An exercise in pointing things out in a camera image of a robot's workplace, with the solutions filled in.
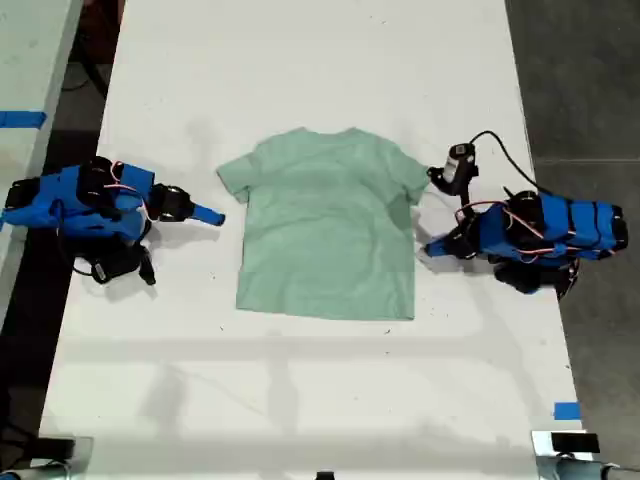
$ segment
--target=gray floor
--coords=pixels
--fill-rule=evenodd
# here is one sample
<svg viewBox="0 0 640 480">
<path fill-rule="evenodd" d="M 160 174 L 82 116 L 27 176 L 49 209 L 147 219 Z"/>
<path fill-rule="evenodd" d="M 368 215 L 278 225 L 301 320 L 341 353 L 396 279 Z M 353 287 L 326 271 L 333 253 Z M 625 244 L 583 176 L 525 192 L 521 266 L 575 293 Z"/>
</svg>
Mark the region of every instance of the gray floor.
<svg viewBox="0 0 640 480">
<path fill-rule="evenodd" d="M 507 0 L 537 178 L 623 207 L 640 227 L 640 0 Z M 55 128 L 98 130 L 91 85 L 64 93 Z M 640 465 L 640 257 L 584 262 L 561 310 L 587 428 L 608 461 Z"/>
</svg>

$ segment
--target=green t-shirt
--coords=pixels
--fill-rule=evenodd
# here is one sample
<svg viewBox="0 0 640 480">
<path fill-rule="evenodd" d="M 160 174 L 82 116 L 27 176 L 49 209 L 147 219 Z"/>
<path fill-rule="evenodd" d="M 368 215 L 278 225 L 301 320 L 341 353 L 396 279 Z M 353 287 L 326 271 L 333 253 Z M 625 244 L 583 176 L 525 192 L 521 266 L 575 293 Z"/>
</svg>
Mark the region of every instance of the green t-shirt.
<svg viewBox="0 0 640 480">
<path fill-rule="evenodd" d="M 351 128 L 276 135 L 218 169 L 248 202 L 236 306 L 359 320 L 411 319 L 410 205 L 426 168 Z"/>
</svg>

